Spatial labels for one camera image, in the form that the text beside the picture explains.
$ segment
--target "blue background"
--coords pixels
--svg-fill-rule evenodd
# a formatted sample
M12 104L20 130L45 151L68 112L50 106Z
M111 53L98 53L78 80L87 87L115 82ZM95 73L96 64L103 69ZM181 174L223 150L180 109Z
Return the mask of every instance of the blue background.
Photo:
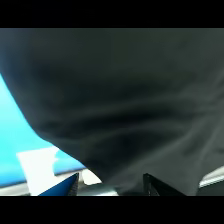
M0 74L0 187L25 181L17 152L50 146L29 126ZM55 173L85 168L61 150L56 158L59 160L54 164Z

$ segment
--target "dark cloth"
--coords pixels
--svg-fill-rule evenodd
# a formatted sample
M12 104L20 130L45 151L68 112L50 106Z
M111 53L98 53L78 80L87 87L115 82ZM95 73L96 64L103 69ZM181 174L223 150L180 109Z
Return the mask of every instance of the dark cloth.
M0 72L34 131L105 184L186 195L224 165L223 29L0 29Z

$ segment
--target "black fabric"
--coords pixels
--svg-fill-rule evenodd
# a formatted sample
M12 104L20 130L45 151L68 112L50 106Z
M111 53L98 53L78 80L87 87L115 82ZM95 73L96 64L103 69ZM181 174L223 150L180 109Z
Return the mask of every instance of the black fabric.
M223 29L1 29L0 71L31 127L104 183L185 195L224 165Z

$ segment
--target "wrinkled fabric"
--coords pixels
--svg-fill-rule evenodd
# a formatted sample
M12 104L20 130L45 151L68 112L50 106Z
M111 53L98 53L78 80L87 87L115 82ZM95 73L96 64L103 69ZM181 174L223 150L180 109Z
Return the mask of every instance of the wrinkled fabric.
M0 72L33 130L122 194L186 195L224 165L224 29L0 29Z

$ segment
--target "clothing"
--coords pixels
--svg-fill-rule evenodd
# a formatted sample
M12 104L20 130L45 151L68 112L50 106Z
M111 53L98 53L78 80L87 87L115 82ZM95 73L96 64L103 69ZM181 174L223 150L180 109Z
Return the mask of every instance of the clothing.
M0 29L0 72L34 131L120 195L185 195L224 165L224 29Z

